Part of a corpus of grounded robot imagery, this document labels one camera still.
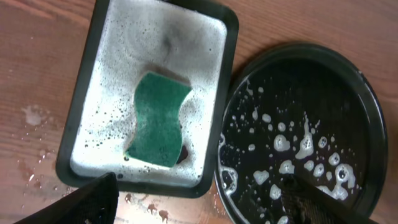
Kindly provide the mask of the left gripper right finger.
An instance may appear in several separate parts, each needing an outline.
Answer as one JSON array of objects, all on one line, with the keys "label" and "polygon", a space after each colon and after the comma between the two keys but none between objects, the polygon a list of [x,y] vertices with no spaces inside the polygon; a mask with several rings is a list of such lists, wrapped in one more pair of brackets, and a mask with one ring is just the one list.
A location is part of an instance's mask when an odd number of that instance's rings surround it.
[{"label": "left gripper right finger", "polygon": [[377,224],[308,184],[296,175],[288,175],[282,182],[281,201],[294,224]]}]

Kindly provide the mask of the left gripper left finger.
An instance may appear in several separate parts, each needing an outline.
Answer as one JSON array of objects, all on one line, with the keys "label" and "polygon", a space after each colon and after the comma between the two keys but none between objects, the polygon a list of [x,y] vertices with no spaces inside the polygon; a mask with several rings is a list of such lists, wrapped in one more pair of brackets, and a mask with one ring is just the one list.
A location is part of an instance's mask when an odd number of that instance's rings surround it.
[{"label": "left gripper left finger", "polygon": [[113,224],[118,198],[116,174],[108,172],[16,224]]}]

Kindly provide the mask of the green yellow sponge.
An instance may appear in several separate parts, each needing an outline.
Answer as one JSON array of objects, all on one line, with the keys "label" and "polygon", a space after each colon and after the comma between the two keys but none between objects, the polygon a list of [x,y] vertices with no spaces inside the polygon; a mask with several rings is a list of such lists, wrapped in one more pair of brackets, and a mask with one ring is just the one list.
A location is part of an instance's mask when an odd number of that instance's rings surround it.
[{"label": "green yellow sponge", "polygon": [[134,92],[136,127],[126,155],[157,166],[173,167],[182,150],[179,112],[192,88],[148,72]]}]

